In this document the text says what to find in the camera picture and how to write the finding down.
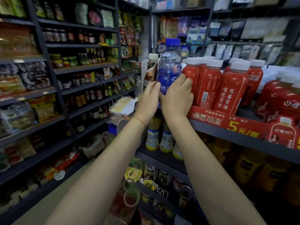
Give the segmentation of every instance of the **plastic water bottle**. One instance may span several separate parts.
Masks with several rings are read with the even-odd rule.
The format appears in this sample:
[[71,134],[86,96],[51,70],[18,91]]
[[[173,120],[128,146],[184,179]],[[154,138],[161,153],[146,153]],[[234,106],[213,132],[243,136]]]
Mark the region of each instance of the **plastic water bottle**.
[[180,39],[166,39],[167,49],[161,54],[157,81],[161,83],[160,91],[165,95],[172,83],[181,74]]

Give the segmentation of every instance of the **red string bracelet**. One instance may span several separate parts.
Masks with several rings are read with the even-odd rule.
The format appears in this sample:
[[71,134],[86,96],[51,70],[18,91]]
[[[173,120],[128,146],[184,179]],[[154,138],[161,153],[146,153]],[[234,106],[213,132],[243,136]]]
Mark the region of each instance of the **red string bracelet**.
[[141,119],[139,119],[138,117],[133,117],[132,119],[134,119],[134,118],[136,118],[137,120],[139,120],[145,126],[145,128],[146,128],[145,123]]

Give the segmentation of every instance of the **blue bottle cap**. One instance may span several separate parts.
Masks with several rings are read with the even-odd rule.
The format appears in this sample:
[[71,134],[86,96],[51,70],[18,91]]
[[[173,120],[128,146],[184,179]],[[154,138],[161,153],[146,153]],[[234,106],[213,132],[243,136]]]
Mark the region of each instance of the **blue bottle cap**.
[[180,46],[180,39],[166,39],[166,46]]

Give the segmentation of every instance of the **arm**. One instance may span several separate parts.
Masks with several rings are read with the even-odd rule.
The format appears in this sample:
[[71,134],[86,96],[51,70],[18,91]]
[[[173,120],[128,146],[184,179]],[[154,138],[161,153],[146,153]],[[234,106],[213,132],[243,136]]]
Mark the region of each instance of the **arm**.
[[134,117],[70,189],[46,225],[104,222],[145,125],[157,109],[160,83],[155,83],[147,86]]
[[192,128],[186,115],[193,102],[191,80],[185,75],[160,94],[162,111],[178,143],[197,200],[211,225],[266,224]]

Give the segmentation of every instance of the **forearm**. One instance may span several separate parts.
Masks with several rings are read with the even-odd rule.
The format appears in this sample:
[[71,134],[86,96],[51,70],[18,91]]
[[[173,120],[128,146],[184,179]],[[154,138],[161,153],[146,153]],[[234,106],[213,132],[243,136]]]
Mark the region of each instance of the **forearm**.
[[204,214],[212,225],[265,224],[253,204],[223,169],[186,117],[167,120]]
[[46,224],[102,224],[144,128],[139,120],[131,119],[70,189]]

